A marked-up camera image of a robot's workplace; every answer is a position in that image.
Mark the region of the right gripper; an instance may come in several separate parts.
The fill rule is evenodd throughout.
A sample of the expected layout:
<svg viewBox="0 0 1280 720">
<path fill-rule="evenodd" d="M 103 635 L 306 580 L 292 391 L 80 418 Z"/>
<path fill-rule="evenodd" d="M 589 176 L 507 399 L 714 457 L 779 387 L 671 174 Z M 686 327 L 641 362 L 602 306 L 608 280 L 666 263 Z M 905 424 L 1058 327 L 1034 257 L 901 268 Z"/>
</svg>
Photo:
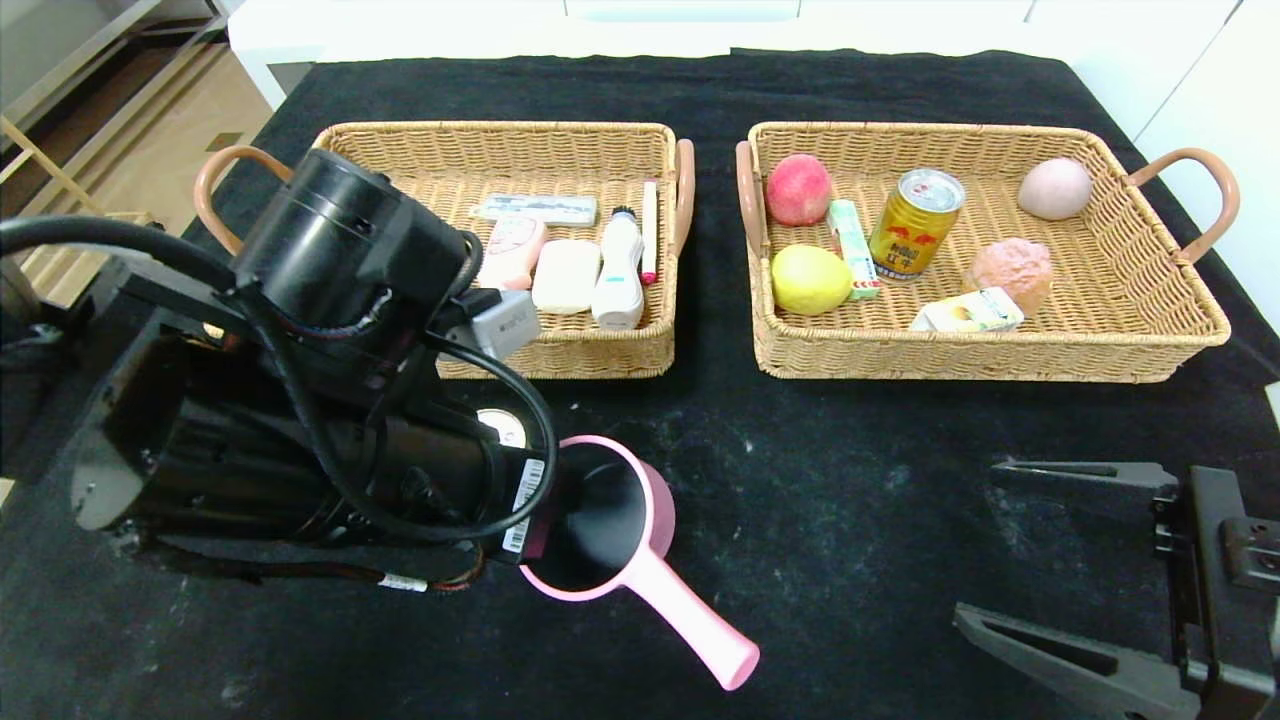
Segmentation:
<svg viewBox="0 0 1280 720">
<path fill-rule="evenodd" d="M 1172 556 L 1175 665 L 978 609 L 954 607 L 977 648 L 1106 719 L 1263 719 L 1277 710 L 1277 520 L 1252 514 L 1234 471 L 1157 462 L 1006 460 L 989 500 L 1061 512 Z"/>
</svg>

